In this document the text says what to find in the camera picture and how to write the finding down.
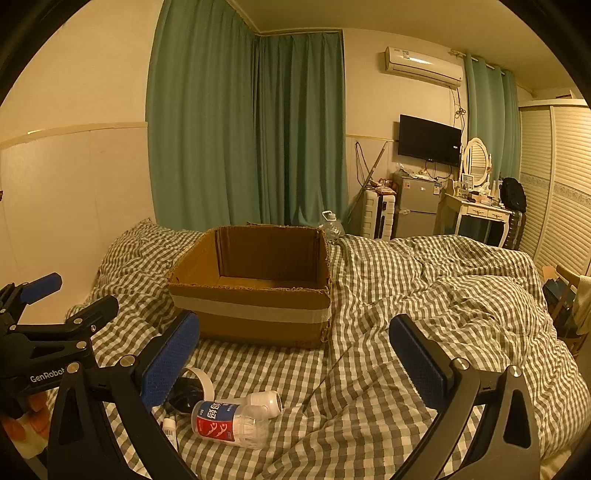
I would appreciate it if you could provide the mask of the left hand holding gripper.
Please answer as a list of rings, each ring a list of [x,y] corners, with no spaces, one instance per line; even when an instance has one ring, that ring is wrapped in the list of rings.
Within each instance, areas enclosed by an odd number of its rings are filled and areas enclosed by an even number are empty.
[[[47,405],[47,393],[39,392],[28,397],[28,411],[23,423],[7,415],[1,415],[1,425],[11,440],[25,441],[27,426],[40,437],[47,439],[50,431],[50,412]]]

